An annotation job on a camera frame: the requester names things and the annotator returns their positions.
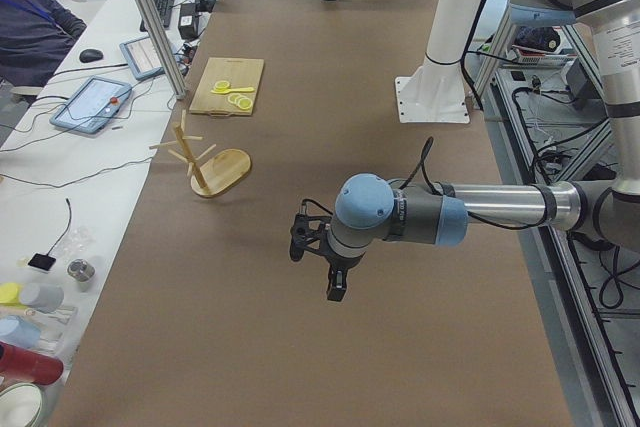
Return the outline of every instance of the metal can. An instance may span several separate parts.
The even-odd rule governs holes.
[[[76,259],[71,261],[69,267],[67,267],[67,273],[78,282],[86,282],[93,277],[96,270],[86,260]]]

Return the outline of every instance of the white desk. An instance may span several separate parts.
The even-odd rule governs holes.
[[[176,46],[182,44],[177,33],[178,11],[178,8],[174,9],[172,29],[168,32]],[[139,31],[139,24],[140,14],[133,0],[107,0],[58,70],[123,63],[118,46],[123,41],[144,35]],[[101,50],[104,59],[81,64],[78,55],[86,48]],[[69,97],[89,75],[136,84],[127,67],[95,69],[55,76],[40,96]],[[148,93],[136,99],[147,90]],[[155,154],[148,147],[160,141],[173,99],[173,91],[165,76],[147,80],[133,88],[128,102],[119,112],[118,117],[128,117],[126,120],[109,122],[95,136],[62,133],[14,152],[1,152],[0,174],[39,183],[63,184],[104,168],[146,159]],[[37,114],[57,104],[52,103],[52,99],[36,102],[18,129],[28,129]],[[0,150],[19,147],[60,132],[49,124],[50,116],[38,117],[29,133],[13,132]],[[62,381],[46,388],[50,409],[68,375],[73,354],[107,279],[148,168],[148,163],[132,165],[60,189],[10,179],[0,183],[0,224],[3,226],[0,235],[0,282],[57,284],[64,288],[65,304],[78,308],[57,354],[65,362],[67,370]],[[68,220],[65,198],[70,200],[73,213],[70,232],[52,253],[57,262],[49,273],[43,273],[26,263],[34,253],[46,253],[64,231]],[[86,259],[96,270],[96,275],[87,285],[79,284],[66,273],[68,263],[75,258]]]

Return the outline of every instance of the label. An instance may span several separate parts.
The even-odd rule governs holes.
[[[640,68],[640,21],[600,32],[593,40],[600,75],[621,74]]]

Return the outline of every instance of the red bottle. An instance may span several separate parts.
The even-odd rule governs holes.
[[[2,377],[49,385],[60,378],[63,370],[64,365],[60,359],[0,342],[0,376]]]

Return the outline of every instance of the wooden cutting board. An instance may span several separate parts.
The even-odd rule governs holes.
[[[255,108],[263,67],[263,59],[209,58],[202,78],[200,79],[200,84],[198,84],[198,89],[191,101],[189,112],[192,114],[222,116],[251,115]],[[241,110],[229,102],[229,94],[220,95],[211,93],[214,84],[219,80],[228,80],[231,83],[231,88],[255,88],[254,92],[242,94],[251,99],[253,106],[248,110]]]

